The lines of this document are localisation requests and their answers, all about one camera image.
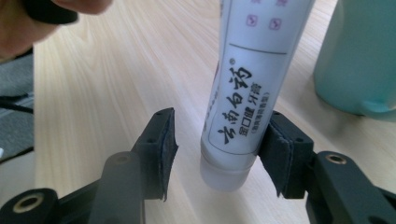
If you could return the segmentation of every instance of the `white tube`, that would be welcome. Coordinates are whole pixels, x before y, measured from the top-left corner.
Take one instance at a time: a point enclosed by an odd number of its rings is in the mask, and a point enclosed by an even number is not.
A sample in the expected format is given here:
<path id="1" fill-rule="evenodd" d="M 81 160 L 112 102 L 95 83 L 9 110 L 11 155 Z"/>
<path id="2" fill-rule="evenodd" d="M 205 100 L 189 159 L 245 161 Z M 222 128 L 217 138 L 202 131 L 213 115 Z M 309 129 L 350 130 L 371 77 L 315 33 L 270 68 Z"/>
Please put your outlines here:
<path id="1" fill-rule="evenodd" d="M 248 177 L 314 0 L 223 0 L 219 67 L 201 138 L 214 189 Z"/>

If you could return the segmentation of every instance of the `finger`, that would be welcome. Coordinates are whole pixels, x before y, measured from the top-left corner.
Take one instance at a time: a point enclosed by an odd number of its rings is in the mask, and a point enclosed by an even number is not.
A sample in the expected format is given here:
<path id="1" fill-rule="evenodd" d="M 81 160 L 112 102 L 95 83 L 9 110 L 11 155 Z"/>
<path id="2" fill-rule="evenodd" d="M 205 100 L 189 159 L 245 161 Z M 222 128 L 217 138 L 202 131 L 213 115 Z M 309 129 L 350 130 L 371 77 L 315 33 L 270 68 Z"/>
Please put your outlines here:
<path id="1" fill-rule="evenodd" d="M 56 5 L 87 14 L 99 14 L 111 5 L 112 0 L 52 0 Z"/>
<path id="2" fill-rule="evenodd" d="M 0 7 L 0 58 L 23 54 L 56 27 L 29 18 L 19 0 L 3 2 Z"/>

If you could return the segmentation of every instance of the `mug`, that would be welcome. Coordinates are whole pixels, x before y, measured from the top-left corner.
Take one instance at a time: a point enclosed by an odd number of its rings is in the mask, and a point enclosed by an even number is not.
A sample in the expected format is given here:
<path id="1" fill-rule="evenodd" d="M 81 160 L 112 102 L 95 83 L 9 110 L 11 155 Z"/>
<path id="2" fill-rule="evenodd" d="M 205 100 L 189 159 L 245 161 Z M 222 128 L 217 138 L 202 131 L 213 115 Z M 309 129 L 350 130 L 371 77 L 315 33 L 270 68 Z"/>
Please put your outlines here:
<path id="1" fill-rule="evenodd" d="M 339 0 L 314 70 L 317 95 L 356 115 L 396 121 L 396 1 Z"/>

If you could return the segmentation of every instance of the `light wood tabletop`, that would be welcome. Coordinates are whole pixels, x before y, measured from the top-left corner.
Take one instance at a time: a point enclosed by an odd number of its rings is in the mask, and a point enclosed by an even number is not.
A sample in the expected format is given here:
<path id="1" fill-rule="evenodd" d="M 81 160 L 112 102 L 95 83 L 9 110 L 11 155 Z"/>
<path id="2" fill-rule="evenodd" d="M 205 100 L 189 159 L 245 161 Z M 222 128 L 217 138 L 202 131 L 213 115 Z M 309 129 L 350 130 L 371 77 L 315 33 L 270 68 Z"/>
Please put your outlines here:
<path id="1" fill-rule="evenodd" d="M 313 69 L 335 0 L 317 0 L 276 103 L 315 142 L 352 158 L 396 192 L 396 123 L 349 115 L 320 100 Z M 168 200 L 146 201 L 147 223 L 308 223 L 305 201 L 276 197 L 256 161 L 232 193 L 200 176 L 200 137 L 219 59 L 219 1 L 114 1 L 35 46 L 35 186 L 60 197 L 100 177 L 132 148 L 156 111 L 176 110 L 179 150 Z"/>

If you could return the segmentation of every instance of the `gray fabric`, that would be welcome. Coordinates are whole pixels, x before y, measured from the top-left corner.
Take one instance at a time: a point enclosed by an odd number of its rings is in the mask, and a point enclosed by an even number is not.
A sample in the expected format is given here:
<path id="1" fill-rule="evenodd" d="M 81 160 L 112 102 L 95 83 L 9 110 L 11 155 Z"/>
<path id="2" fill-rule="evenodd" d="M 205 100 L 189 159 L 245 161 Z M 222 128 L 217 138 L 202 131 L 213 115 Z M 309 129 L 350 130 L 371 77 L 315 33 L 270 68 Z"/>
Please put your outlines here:
<path id="1" fill-rule="evenodd" d="M 7 63 L 0 63 L 0 96 L 31 93 L 17 105 L 33 108 L 33 55 Z M 0 148 L 3 160 L 34 145 L 34 118 L 32 114 L 0 108 Z"/>

